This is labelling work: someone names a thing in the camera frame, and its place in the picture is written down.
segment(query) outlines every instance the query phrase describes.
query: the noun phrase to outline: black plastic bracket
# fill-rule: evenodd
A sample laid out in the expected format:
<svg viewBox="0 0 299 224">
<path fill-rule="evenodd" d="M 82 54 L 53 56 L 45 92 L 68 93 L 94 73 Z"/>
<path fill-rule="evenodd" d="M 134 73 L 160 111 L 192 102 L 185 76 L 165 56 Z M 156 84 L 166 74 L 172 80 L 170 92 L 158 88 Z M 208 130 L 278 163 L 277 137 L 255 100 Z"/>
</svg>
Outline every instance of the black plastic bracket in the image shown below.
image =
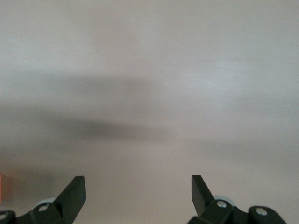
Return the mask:
<svg viewBox="0 0 299 224">
<path fill-rule="evenodd" d="M 253 206 L 248 213 L 224 200 L 215 200 L 201 175 L 192 175 L 192 201 L 198 217 L 188 224 L 286 224 L 273 209 Z"/>
<path fill-rule="evenodd" d="M 85 179 L 76 176 L 52 203 L 42 203 L 23 216 L 0 211 L 0 224 L 72 224 L 86 200 Z"/>
</svg>

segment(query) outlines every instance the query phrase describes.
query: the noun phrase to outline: black plastic part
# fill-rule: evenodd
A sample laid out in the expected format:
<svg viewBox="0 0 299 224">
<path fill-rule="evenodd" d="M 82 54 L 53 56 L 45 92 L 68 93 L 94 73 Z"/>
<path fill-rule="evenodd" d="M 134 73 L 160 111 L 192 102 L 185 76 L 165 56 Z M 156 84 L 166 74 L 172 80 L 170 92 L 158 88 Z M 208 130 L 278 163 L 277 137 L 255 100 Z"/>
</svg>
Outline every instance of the black plastic part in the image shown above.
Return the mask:
<svg viewBox="0 0 299 224">
<path fill-rule="evenodd" d="M 259 215 L 256 212 L 257 208 L 262 208 L 266 210 L 267 215 Z M 263 206 L 253 206 L 248 211 L 249 220 L 254 224 L 286 224 L 280 215 L 273 209 L 263 207 Z"/>
<path fill-rule="evenodd" d="M 86 200 L 85 180 L 76 176 L 63 192 L 55 199 L 61 217 L 66 224 L 72 224 Z"/>
<path fill-rule="evenodd" d="M 201 175 L 192 175 L 192 201 L 198 216 L 215 200 Z"/>
<path fill-rule="evenodd" d="M 225 202 L 226 207 L 221 208 L 217 205 L 220 200 L 212 201 L 206 208 L 205 212 L 200 216 L 201 219 L 209 221 L 213 224 L 228 224 L 233 220 L 233 207 L 230 203 Z"/>
<path fill-rule="evenodd" d="M 53 203 L 43 203 L 18 218 L 13 211 L 0 211 L 6 217 L 0 224 L 72 224 L 86 200 L 85 180 L 76 176 Z"/>
<path fill-rule="evenodd" d="M 246 213 L 230 203 L 221 200 L 226 206 L 218 206 L 201 175 L 192 175 L 192 201 L 198 217 L 193 217 L 188 224 L 286 224 L 273 209 L 254 206 Z M 266 210 L 267 215 L 260 215 L 256 209 Z"/>
</svg>

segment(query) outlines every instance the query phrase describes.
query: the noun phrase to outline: screw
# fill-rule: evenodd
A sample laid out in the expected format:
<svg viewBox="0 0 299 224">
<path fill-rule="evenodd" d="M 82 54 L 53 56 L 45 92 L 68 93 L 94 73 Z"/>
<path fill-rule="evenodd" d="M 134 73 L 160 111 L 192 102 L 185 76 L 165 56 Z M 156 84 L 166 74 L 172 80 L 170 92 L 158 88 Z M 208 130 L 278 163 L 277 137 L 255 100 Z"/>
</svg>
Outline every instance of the screw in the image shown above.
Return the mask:
<svg viewBox="0 0 299 224">
<path fill-rule="evenodd" d="M 225 203 L 224 201 L 218 201 L 218 202 L 217 202 L 217 205 L 218 205 L 218 207 L 220 207 L 220 208 L 226 208 L 226 207 L 227 207 L 227 205 L 226 205 L 226 203 Z"/>
<path fill-rule="evenodd" d="M 256 212 L 261 216 L 266 216 L 268 214 L 267 211 L 263 208 L 256 208 Z"/>
</svg>

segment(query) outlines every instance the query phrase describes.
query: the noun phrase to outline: metal screw head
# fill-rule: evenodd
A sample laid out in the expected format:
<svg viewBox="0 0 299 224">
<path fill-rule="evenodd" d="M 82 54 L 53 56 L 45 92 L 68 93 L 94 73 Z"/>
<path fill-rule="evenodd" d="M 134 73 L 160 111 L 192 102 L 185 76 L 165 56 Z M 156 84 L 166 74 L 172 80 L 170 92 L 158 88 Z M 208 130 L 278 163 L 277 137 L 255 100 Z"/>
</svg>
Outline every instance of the metal screw head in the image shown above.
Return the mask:
<svg viewBox="0 0 299 224">
<path fill-rule="evenodd" d="M 217 205 L 218 205 L 218 207 L 220 207 L 220 208 L 226 208 L 226 207 L 227 207 L 227 205 L 226 205 L 226 203 L 225 203 L 224 201 L 218 201 L 218 202 L 217 202 Z"/>
<path fill-rule="evenodd" d="M 256 212 L 261 216 L 266 216 L 268 214 L 267 211 L 263 208 L 256 208 Z"/>
</svg>

